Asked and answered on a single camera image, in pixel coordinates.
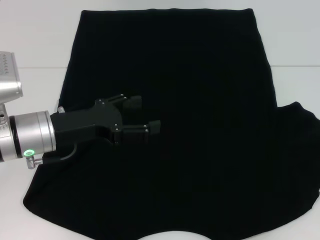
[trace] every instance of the white table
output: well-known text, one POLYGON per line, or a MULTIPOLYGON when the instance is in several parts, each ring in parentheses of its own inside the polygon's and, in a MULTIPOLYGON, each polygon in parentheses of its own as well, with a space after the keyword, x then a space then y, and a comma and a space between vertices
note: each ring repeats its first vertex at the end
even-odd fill
MULTIPOLYGON (((15 52, 24 97, 10 115, 56 111, 82 10, 253 8, 271 65, 279 106, 298 101, 320 118, 320 2, 317 0, 2 0, 0 50, 15 52)), ((24 159, 0 164, 0 239, 89 239, 30 213, 22 204, 32 180, 24 159)), ((204 240, 165 232, 144 240, 204 240)), ((320 239, 320 202, 299 219, 252 240, 320 239)))

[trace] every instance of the screw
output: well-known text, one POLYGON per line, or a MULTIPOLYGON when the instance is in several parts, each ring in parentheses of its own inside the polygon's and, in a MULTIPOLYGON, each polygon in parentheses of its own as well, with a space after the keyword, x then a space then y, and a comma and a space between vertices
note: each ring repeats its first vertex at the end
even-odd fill
POLYGON ((66 111, 65 111, 65 108, 63 106, 58 107, 58 113, 64 114, 65 112, 66 111))
POLYGON ((0 112, 0 125, 4 125, 6 124, 8 121, 7 121, 7 118, 6 118, 6 115, 4 112, 0 112))
POLYGON ((36 167, 34 156, 28 156, 25 159, 26 159, 26 164, 28 166, 28 169, 34 169, 36 167))
POLYGON ((44 164, 44 162, 43 162, 42 158, 40 158, 40 159, 34 160, 34 164, 35 165, 41 165, 41 164, 44 164))

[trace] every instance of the black fabric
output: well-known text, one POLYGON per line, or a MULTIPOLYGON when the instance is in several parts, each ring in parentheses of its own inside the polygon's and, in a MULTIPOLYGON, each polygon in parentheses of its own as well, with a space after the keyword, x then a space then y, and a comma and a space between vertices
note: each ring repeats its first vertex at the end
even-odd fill
POLYGON ((34 214, 96 240, 188 231, 240 240, 282 226, 319 196, 320 122, 277 108, 251 9, 83 11, 59 105, 141 95, 161 120, 147 146, 83 143, 38 167, 34 214))

